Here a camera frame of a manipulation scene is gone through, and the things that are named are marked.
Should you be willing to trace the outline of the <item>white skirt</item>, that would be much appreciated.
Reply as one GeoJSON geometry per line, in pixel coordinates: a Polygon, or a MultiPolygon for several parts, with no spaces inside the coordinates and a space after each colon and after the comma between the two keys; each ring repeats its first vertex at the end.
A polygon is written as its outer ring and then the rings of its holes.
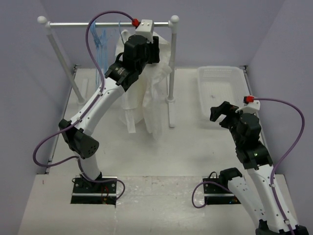
{"type": "Polygon", "coordinates": [[[158,35],[160,62],[148,64],[139,79],[120,98],[119,119],[127,126],[129,133],[135,133],[135,125],[144,121],[146,130],[154,139],[162,134],[160,83],[164,81],[172,69],[169,66],[171,44],[158,35]]]}

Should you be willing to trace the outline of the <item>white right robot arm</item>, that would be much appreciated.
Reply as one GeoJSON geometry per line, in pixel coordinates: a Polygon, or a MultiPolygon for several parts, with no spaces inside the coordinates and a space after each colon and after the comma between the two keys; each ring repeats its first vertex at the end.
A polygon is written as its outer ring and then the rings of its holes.
{"type": "Polygon", "coordinates": [[[210,121],[225,116],[220,126],[230,131],[237,158],[252,179],[258,195],[253,194],[236,168],[221,171],[219,189],[237,197],[252,219],[257,235],[307,235],[307,228],[291,214],[273,173],[271,156],[259,140],[262,130],[256,116],[259,109],[260,104],[256,101],[246,103],[242,108],[225,101],[210,109],[210,121]]]}

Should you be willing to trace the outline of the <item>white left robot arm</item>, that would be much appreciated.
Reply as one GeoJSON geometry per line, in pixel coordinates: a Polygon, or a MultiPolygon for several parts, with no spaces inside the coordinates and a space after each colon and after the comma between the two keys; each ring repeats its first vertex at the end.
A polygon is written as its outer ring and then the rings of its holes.
{"type": "Polygon", "coordinates": [[[139,79],[146,65],[160,62],[159,53],[157,36],[151,41],[141,35],[130,36],[90,100],[70,120],[59,122],[63,139],[78,158],[84,186],[90,192],[97,192],[102,186],[102,173],[95,156],[99,142],[92,134],[106,111],[139,79]]]}

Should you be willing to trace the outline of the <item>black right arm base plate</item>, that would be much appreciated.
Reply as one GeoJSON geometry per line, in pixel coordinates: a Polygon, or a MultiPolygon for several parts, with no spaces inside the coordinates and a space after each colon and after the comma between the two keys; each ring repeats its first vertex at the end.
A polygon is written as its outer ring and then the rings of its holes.
{"type": "Polygon", "coordinates": [[[207,205],[236,205],[240,201],[227,190],[213,184],[204,184],[204,201],[207,205]]]}

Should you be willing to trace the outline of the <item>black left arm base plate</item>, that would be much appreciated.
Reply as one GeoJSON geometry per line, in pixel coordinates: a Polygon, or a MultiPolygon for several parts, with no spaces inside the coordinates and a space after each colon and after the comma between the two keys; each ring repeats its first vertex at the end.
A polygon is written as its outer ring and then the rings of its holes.
{"type": "Polygon", "coordinates": [[[77,176],[72,182],[71,204],[116,205],[116,181],[93,183],[77,176]]]}

